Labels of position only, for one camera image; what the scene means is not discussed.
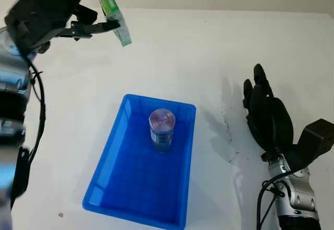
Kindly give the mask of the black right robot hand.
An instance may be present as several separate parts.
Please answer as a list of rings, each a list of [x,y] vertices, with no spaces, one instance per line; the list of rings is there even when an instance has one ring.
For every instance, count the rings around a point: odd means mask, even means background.
[[[285,152],[293,149],[293,125],[283,102],[274,96],[261,64],[254,67],[254,82],[243,85],[243,106],[250,132],[266,152]]]

